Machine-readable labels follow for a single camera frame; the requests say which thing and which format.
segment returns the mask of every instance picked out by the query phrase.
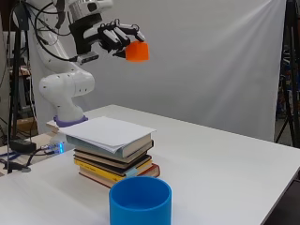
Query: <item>white table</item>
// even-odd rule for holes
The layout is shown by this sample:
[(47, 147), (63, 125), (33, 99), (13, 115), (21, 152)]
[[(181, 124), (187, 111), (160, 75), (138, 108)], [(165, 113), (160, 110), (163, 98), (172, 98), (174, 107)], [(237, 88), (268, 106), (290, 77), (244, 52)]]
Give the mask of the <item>white table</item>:
[[(150, 151), (172, 187), (173, 225), (259, 225), (293, 180), (300, 151), (146, 112), (88, 112), (156, 128)], [(72, 152), (0, 179), (6, 225), (108, 225), (109, 190), (78, 175)]]

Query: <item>blue bucket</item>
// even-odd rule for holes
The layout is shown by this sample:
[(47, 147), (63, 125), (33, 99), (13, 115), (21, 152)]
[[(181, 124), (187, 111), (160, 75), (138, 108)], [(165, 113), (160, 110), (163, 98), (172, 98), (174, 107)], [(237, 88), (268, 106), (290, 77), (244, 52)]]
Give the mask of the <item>blue bucket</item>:
[(125, 179), (110, 191), (111, 225), (171, 225), (172, 191), (148, 176)]

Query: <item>book spine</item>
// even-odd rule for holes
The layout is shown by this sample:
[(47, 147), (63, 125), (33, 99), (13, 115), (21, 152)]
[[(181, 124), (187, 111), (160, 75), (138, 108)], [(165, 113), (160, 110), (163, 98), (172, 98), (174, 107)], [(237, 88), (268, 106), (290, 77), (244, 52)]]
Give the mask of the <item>book spine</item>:
[(80, 167), (83, 167), (85, 168), (87, 171), (89, 172), (92, 172), (92, 173), (95, 173), (99, 176), (103, 176), (109, 180), (112, 180), (114, 182), (118, 182), (118, 181), (121, 181), (123, 180), (125, 177), (122, 177), (122, 176), (119, 176), (119, 175), (116, 175), (116, 174), (113, 174), (113, 173), (110, 173), (110, 172), (106, 172), (106, 171), (103, 171), (101, 170), (100, 168), (97, 168), (95, 166), (92, 166), (92, 165), (89, 165), (85, 162), (81, 162), (77, 159), (74, 159), (74, 163)]
[(149, 160), (137, 168), (134, 167), (134, 168), (129, 169), (128, 171), (125, 172), (125, 175), (126, 175), (126, 177), (137, 176), (140, 173), (148, 170), (151, 166), (152, 166), (152, 160)]
[(157, 171), (158, 171), (158, 176), (160, 176), (160, 168), (159, 168), (159, 166), (158, 166), (157, 164), (155, 164), (155, 163), (152, 164), (152, 167), (151, 167), (151, 168), (149, 168), (148, 170), (146, 170), (146, 171), (142, 172), (141, 174), (139, 174), (139, 176), (147, 175), (148, 173), (150, 173), (150, 172), (153, 171), (153, 170), (157, 170)]
[(104, 187), (106, 187), (106, 188), (112, 188), (112, 187), (113, 187), (113, 185), (101, 183), (101, 182), (99, 182), (98, 180), (93, 179), (92, 177), (89, 177), (89, 176), (86, 176), (86, 175), (82, 174), (81, 172), (79, 172), (79, 174), (80, 174), (81, 176), (84, 176), (85, 178), (88, 178), (88, 179), (90, 179), (90, 180), (92, 180), (92, 181), (95, 181), (95, 182), (101, 184), (102, 186), (104, 186)]

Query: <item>wall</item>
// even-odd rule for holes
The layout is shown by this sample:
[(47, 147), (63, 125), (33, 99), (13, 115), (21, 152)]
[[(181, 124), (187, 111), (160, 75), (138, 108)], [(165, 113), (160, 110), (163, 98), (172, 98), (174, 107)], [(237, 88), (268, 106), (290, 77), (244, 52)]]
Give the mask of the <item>wall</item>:
[[(273, 140), (285, 1), (114, 3), (104, 22), (137, 23), (151, 60), (131, 64), (95, 47), (100, 58), (83, 68), (94, 74), (96, 90), (76, 103), (85, 110), (118, 104)], [(73, 56), (71, 37), (61, 40)], [(51, 72), (41, 65), (33, 42), (31, 49), (38, 127), (44, 131), (54, 110), (40, 96), (38, 82)]]

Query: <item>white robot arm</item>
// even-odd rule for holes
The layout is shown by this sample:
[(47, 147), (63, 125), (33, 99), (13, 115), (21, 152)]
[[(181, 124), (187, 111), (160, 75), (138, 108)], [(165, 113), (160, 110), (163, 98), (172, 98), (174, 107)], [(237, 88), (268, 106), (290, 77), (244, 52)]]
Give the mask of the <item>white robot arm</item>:
[[(134, 36), (139, 43), (145, 41), (139, 26), (121, 24), (119, 20), (101, 23), (101, 12), (113, 5), (112, 0), (31, 0), (21, 3), (32, 21), (39, 56), (45, 67), (54, 73), (39, 83), (40, 93), (57, 110), (54, 120), (61, 128), (87, 120), (72, 98), (93, 91), (95, 80), (76, 63), (82, 65), (98, 59), (98, 54), (92, 52), (96, 42), (108, 53), (126, 58), (126, 48), (131, 44), (129, 36)], [(78, 54), (71, 58), (53, 31), (53, 27), (59, 29), (66, 20), (66, 6), (72, 15), (69, 29)]]

